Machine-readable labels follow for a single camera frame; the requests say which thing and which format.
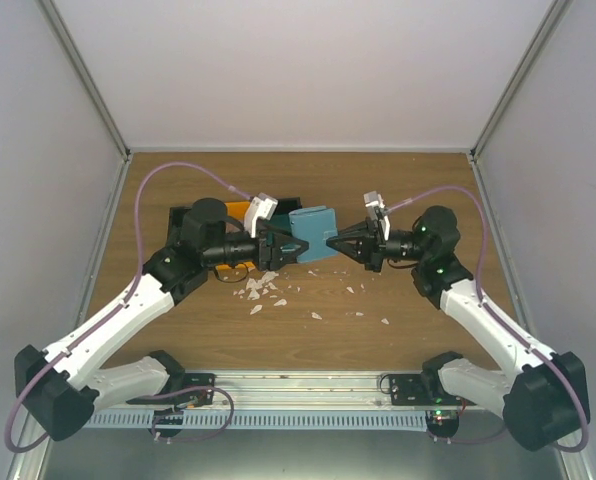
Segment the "blue leather card holder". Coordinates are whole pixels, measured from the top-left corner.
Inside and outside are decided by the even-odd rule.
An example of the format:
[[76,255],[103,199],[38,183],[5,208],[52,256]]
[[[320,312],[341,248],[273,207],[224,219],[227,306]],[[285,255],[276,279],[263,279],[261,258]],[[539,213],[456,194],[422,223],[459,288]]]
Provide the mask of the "blue leather card holder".
[[298,263],[312,263],[337,255],[327,240],[338,235],[336,213],[326,206],[308,207],[289,213],[292,236],[309,244],[297,257]]

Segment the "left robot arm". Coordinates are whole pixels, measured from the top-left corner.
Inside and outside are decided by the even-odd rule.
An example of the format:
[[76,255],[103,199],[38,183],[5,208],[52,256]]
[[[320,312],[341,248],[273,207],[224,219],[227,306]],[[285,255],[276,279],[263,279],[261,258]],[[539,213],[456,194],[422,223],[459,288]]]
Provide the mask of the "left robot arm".
[[103,365],[217,267],[252,263],[260,271],[277,271],[296,263],[309,244],[271,223],[276,206],[270,197],[255,197],[243,221],[214,198],[171,208],[164,247],[139,263],[115,299],[61,340],[42,350],[28,345],[16,355],[17,401],[47,437],[65,440],[95,412],[118,404],[178,406],[191,400],[198,387],[186,385],[184,367],[162,350],[121,367]]

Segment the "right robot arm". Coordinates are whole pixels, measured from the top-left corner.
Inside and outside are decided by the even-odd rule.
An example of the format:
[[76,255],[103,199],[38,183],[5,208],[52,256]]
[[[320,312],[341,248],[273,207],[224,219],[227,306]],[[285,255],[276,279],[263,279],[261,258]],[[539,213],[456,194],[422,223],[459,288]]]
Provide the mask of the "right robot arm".
[[460,239],[454,212],[432,206],[411,230],[389,228],[378,206],[368,217],[328,239],[330,248],[378,272],[387,260],[410,260],[419,294],[455,320],[496,362],[482,369],[456,352],[423,365],[422,396],[442,405],[462,397],[502,419],[524,449],[554,446],[578,453],[589,442],[589,397],[583,362],[559,354],[521,328],[490,297],[455,254]]

